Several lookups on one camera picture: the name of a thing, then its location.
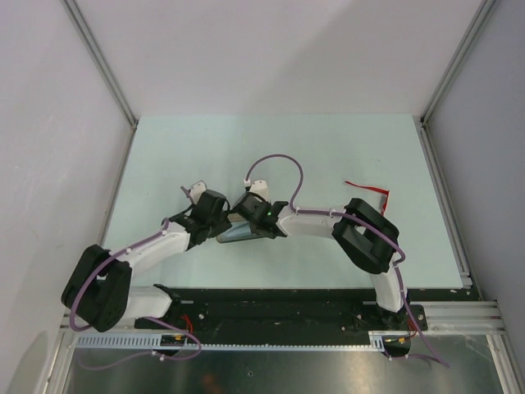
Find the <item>red sunglasses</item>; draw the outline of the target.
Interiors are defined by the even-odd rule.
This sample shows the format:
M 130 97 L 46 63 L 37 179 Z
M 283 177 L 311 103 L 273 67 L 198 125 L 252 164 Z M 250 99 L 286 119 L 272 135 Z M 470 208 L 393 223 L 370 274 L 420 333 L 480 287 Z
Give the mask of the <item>red sunglasses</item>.
M 355 184 L 355 183 L 353 183 L 351 181 L 345 181 L 345 184 L 348 185 L 348 186 L 352 186 L 354 188 L 361 189 L 361 190 L 368 190 L 368 191 L 372 191 L 374 193 L 378 193 L 381 196 L 380 214 L 382 216 L 385 215 L 386 210 L 387 210 L 387 206 L 388 206 L 388 202 L 389 202 L 389 198 L 390 198 L 390 191 L 389 190 L 382 189 L 382 188 L 376 187 L 376 186 L 362 186 L 362 185 L 359 185 L 359 184 Z

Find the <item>black glasses case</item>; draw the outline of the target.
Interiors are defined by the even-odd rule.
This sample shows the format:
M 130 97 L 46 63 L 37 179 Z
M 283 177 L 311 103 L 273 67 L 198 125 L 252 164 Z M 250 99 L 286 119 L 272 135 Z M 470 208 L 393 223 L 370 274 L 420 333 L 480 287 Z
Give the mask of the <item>black glasses case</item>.
M 263 238 L 263 236 L 253 232 L 250 223 L 239 214 L 229 213 L 228 220 L 231 222 L 231 228 L 216 237 L 219 243 L 226 244 Z

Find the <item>blue cleaning cloth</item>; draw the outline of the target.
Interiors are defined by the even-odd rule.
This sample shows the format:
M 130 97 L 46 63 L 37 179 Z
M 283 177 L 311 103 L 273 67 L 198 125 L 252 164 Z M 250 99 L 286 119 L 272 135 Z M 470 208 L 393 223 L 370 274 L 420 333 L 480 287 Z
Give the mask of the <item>blue cleaning cloth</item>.
M 235 242 L 257 239 L 258 234 L 251 230 L 248 222 L 234 222 L 232 227 L 223 232 L 219 238 L 222 242 Z

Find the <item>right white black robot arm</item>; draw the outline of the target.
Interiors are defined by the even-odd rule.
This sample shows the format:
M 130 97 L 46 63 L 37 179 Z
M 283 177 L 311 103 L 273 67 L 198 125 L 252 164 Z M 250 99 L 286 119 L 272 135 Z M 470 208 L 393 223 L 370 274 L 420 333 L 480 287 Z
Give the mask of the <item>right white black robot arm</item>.
M 371 319 L 392 330 L 407 321 L 407 289 L 399 270 L 406 254 L 399 247 L 399 230 L 369 203 L 354 198 L 343 208 L 294 208 L 288 202 L 271 204 L 260 195 L 246 192 L 233 212 L 258 236 L 334 240 L 351 263 L 371 277 L 377 305 Z

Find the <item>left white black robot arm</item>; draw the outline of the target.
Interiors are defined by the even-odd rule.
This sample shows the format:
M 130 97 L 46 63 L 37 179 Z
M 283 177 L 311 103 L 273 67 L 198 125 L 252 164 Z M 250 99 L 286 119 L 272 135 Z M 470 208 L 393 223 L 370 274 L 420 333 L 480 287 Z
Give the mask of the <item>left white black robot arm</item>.
M 181 308 L 168 291 L 160 286 L 133 286 L 132 280 L 231 228 L 230 204 L 223 194 L 202 190 L 190 199 L 186 210 L 164 218 L 161 228 L 141 241 L 119 251 L 100 245 L 83 251 L 61 296 L 70 310 L 73 331 L 106 332 L 122 319 L 153 318 L 164 328 L 178 324 Z

